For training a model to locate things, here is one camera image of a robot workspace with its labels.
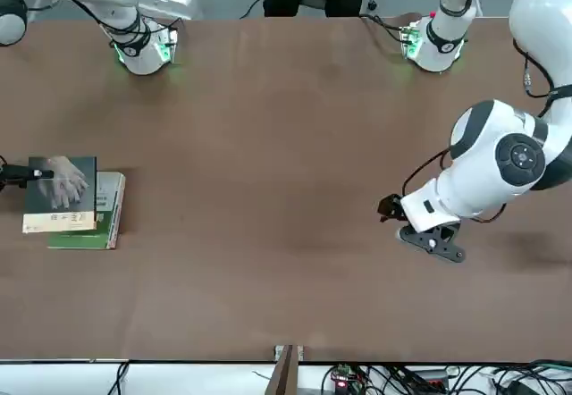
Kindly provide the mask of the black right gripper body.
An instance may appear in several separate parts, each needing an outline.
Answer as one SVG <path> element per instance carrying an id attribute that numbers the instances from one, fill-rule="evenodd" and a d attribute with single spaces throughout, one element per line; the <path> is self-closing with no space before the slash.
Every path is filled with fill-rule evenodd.
<path id="1" fill-rule="evenodd" d="M 7 186 L 20 186 L 22 183 L 22 168 L 19 165 L 3 164 L 1 166 L 0 190 Z"/>

